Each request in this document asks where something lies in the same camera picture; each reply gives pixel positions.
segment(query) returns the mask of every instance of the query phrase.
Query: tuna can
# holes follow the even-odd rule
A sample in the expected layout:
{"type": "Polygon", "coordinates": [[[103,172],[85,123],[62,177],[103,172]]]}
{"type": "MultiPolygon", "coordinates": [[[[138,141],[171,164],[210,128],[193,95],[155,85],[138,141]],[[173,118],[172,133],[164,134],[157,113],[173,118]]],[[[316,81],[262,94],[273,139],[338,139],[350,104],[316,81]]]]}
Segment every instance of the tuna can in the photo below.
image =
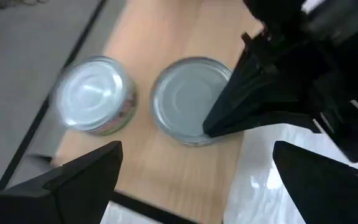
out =
{"type": "Polygon", "coordinates": [[[134,82],[119,62],[96,56],[66,70],[55,101],[68,128],[107,135],[132,118],[137,95],[134,82]]]}
{"type": "Polygon", "coordinates": [[[166,68],[154,83],[150,109],[156,125],[189,146],[215,142],[203,131],[203,121],[226,86],[231,71],[203,57],[185,58],[166,68]]]}

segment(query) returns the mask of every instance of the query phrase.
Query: can label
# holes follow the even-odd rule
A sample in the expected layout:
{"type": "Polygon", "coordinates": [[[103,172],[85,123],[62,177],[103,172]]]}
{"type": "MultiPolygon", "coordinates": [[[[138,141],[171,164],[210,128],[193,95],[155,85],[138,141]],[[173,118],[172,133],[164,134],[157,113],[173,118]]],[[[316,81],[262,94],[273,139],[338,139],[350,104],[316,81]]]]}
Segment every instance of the can label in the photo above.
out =
{"type": "Polygon", "coordinates": [[[134,115],[136,110],[136,104],[137,104],[137,95],[136,95],[135,88],[132,88],[132,91],[128,94],[124,102],[124,105],[122,106],[118,115],[113,117],[104,125],[96,129],[89,130],[87,132],[96,135],[107,135],[120,130],[128,123],[128,121],[134,115]]]}

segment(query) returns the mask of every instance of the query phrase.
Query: wooden table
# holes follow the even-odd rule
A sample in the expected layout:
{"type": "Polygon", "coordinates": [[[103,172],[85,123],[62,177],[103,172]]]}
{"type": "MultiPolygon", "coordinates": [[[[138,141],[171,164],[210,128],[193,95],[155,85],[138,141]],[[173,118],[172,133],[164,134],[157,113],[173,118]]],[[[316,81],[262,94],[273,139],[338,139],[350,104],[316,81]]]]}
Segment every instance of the wooden table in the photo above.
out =
{"type": "Polygon", "coordinates": [[[67,131],[58,163],[120,140],[124,161],[116,189],[201,223],[220,223],[242,133],[213,146],[184,146],[154,124],[150,89],[165,67],[183,57],[206,56],[234,68],[244,48],[241,34],[260,28],[241,0],[128,1],[104,54],[122,62],[135,80],[137,112],[110,136],[67,131]]]}

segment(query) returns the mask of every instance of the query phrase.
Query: tin can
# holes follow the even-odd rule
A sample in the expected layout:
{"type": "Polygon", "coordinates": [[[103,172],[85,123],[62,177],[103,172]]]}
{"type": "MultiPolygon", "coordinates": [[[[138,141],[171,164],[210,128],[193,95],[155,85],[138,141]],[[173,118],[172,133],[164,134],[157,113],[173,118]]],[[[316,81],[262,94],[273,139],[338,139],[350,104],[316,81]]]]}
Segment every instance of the tin can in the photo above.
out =
{"type": "Polygon", "coordinates": [[[68,128],[107,135],[132,118],[137,93],[119,62],[95,56],[66,70],[55,101],[68,128]]]}
{"type": "Polygon", "coordinates": [[[217,139],[203,131],[203,121],[226,86],[231,71],[210,58],[191,57],[166,68],[154,83],[150,109],[156,125],[189,146],[217,139]]]}

